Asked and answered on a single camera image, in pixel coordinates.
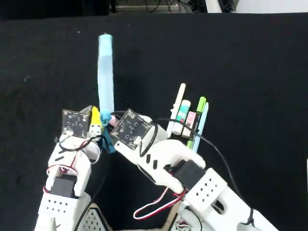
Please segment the light blue pen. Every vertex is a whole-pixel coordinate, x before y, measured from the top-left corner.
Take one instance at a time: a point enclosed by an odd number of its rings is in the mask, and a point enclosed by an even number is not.
[[[199,123],[199,126],[198,126],[198,134],[199,135],[202,135],[204,124],[205,124],[205,121],[206,121],[207,112],[208,112],[208,103],[205,104],[204,111],[202,112],[202,115],[200,117],[200,123]],[[198,151],[199,143],[200,143],[200,138],[195,136],[194,141],[193,141],[193,145],[192,145],[192,150],[194,152]]]

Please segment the black fabric surface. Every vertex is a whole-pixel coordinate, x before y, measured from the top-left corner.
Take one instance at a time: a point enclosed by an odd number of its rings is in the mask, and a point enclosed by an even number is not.
[[[98,105],[98,36],[114,36],[115,108],[169,117],[180,83],[210,109],[204,136],[250,206],[307,230],[308,14],[138,15],[0,23],[1,230],[34,227],[63,108]],[[211,147],[199,153],[229,184]],[[87,192],[101,180],[94,166]],[[132,213],[162,192],[120,154],[96,202],[114,229],[161,227]]]

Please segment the pen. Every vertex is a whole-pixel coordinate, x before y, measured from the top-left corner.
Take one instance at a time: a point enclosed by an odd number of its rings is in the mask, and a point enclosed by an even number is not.
[[[206,103],[206,98],[203,97],[203,96],[200,97],[199,103],[198,103],[198,106],[197,106],[196,117],[195,117],[195,120],[194,120],[194,123],[193,123],[193,126],[192,126],[193,130],[195,132],[197,132],[200,117],[201,117],[202,112],[204,111],[205,103]],[[193,147],[194,137],[195,137],[195,135],[191,132],[189,140],[187,141],[187,145],[186,145],[189,149],[192,149],[192,147]]]
[[[179,89],[179,92],[177,94],[177,98],[176,98],[176,100],[173,104],[173,109],[171,109],[171,117],[170,117],[171,119],[175,119],[177,117],[177,114],[178,114],[178,111],[180,109],[180,105],[181,105],[181,102],[182,102],[182,98],[183,98],[183,95],[184,95],[184,92],[185,92],[185,87],[186,87],[185,83],[182,83],[180,85],[180,89]],[[168,138],[170,138],[170,136],[171,136],[173,126],[174,126],[174,122],[168,123],[168,127],[167,127]]]
[[[202,112],[202,115],[201,115],[201,118],[200,118],[200,123],[199,123],[199,126],[198,126],[198,134],[199,135],[202,135],[204,124],[205,124],[205,121],[206,121],[207,112],[208,112],[208,103],[205,104],[204,111]],[[192,145],[192,150],[194,152],[198,151],[199,143],[200,143],[200,138],[196,136],[194,138],[193,145]]]

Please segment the green highlighter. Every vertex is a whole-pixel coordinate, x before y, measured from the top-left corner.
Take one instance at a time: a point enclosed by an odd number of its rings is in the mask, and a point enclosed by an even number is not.
[[[206,103],[206,98],[203,97],[203,96],[200,97],[198,107],[197,107],[197,111],[196,111],[196,118],[195,118],[193,126],[192,126],[192,128],[195,132],[197,132],[200,117],[201,117],[202,112],[204,111],[205,103]],[[191,135],[190,135],[189,140],[187,141],[187,145],[186,145],[189,149],[191,149],[193,147],[194,137],[195,137],[195,135],[191,132]]]

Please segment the marker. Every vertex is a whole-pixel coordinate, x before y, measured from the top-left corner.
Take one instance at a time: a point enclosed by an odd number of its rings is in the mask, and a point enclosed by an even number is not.
[[[182,83],[180,85],[180,89],[179,89],[177,98],[175,100],[175,103],[173,104],[173,109],[171,109],[170,119],[175,119],[177,117],[177,114],[178,114],[178,111],[180,109],[180,105],[181,105],[181,102],[182,102],[182,99],[183,99],[183,95],[184,95],[184,92],[185,92],[185,87],[186,87],[185,83]],[[171,136],[173,125],[174,125],[174,122],[168,123],[168,127],[167,127],[168,138],[170,138],[170,136]]]
[[[200,118],[200,123],[199,123],[199,126],[198,126],[198,134],[199,135],[202,135],[204,124],[205,124],[205,121],[206,121],[207,112],[208,112],[208,103],[205,104],[204,111],[202,112],[202,115],[201,115],[201,118]],[[199,143],[200,143],[200,138],[196,136],[194,138],[193,145],[192,145],[192,150],[194,152],[198,151]]]
[[[199,122],[200,122],[200,117],[201,117],[201,114],[202,114],[202,112],[204,111],[204,108],[205,108],[205,103],[206,103],[206,98],[203,97],[203,96],[200,97],[199,103],[198,103],[198,106],[197,106],[196,118],[195,118],[194,124],[192,126],[194,132],[197,132]],[[189,140],[187,141],[187,145],[186,145],[190,149],[192,149],[192,147],[193,147],[194,138],[195,138],[195,135],[193,133],[191,133]]]
[[[191,102],[188,100],[183,100],[181,103],[181,107],[179,109],[179,113],[177,115],[176,120],[180,121],[181,123],[185,123],[189,107],[191,106]],[[181,135],[183,130],[183,125],[180,123],[176,123],[173,125],[172,133],[175,135]]]
[[[185,125],[187,125],[190,129],[192,129],[195,119],[196,119],[196,112],[189,112]],[[187,128],[184,128],[182,132],[182,137],[189,139],[190,136],[191,136],[191,131],[189,131]]]

